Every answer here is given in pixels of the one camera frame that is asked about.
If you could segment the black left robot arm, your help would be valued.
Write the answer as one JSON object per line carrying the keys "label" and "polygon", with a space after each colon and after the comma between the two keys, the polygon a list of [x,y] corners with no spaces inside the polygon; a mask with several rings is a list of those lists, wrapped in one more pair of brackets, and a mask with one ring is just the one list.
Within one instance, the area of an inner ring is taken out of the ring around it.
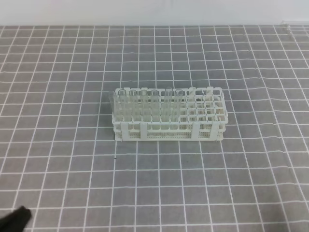
{"label": "black left robot arm", "polygon": [[31,210],[21,206],[0,219],[0,232],[23,232],[31,218]]}

